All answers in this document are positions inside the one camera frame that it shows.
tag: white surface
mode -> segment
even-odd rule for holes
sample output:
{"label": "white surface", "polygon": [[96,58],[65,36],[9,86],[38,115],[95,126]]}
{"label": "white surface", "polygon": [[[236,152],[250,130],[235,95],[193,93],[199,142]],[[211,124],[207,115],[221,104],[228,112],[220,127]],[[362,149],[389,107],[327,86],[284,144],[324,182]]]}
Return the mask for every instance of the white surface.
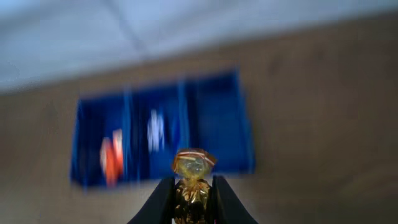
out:
{"label": "white surface", "polygon": [[[31,2],[3,0],[0,15],[22,16],[38,7]],[[398,8],[396,0],[114,0],[116,10],[71,2],[52,1],[59,11],[2,33],[1,92]]]}

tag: golden foil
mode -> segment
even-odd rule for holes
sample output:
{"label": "golden foil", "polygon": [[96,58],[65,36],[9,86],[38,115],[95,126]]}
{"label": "golden foil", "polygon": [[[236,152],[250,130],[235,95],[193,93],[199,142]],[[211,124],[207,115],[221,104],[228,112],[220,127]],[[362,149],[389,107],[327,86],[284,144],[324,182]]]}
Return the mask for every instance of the golden foil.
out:
{"label": "golden foil", "polygon": [[205,180],[181,179],[177,184],[174,214],[176,224],[208,224],[206,211],[211,187]]}

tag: blue box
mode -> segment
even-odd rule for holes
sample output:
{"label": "blue box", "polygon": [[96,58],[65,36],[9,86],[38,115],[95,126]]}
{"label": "blue box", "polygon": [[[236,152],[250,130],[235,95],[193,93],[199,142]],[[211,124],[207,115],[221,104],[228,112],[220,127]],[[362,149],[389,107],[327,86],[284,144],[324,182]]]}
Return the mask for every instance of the blue box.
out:
{"label": "blue box", "polygon": [[186,147],[214,155],[213,172],[253,173],[251,127],[238,71],[211,77],[79,100],[71,179],[85,187],[106,185],[100,149],[103,138],[112,138],[117,129],[123,132],[124,154],[119,183],[174,175],[174,156]]}

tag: transparent wrapper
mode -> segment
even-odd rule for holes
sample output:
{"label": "transparent wrapper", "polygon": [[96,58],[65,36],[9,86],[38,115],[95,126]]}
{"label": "transparent wrapper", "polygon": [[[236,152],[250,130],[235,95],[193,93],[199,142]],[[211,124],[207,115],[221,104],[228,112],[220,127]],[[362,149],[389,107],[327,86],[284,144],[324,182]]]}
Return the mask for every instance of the transparent wrapper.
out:
{"label": "transparent wrapper", "polygon": [[176,224],[209,223],[211,187],[203,180],[216,160],[202,149],[184,149],[176,155],[172,169],[182,176],[176,189]]}

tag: empty compartment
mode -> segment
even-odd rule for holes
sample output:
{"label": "empty compartment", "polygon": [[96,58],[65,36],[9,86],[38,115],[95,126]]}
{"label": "empty compartment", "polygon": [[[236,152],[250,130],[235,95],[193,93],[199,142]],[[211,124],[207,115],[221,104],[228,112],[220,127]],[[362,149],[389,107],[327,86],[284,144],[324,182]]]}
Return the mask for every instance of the empty compartment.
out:
{"label": "empty compartment", "polygon": [[249,123],[236,71],[187,84],[190,147],[214,155],[215,172],[254,169]]}
{"label": "empty compartment", "polygon": [[103,139],[113,139],[113,131],[121,129],[123,151],[126,150],[126,133],[129,126],[125,95],[110,95],[78,103],[75,142],[72,152],[71,178],[81,185],[106,185],[100,165]]}
{"label": "empty compartment", "polygon": [[139,155],[140,179],[159,179],[173,175],[171,164],[178,149],[184,146],[181,117],[184,117],[182,85],[162,86],[133,95],[133,116],[138,126],[132,139]]}

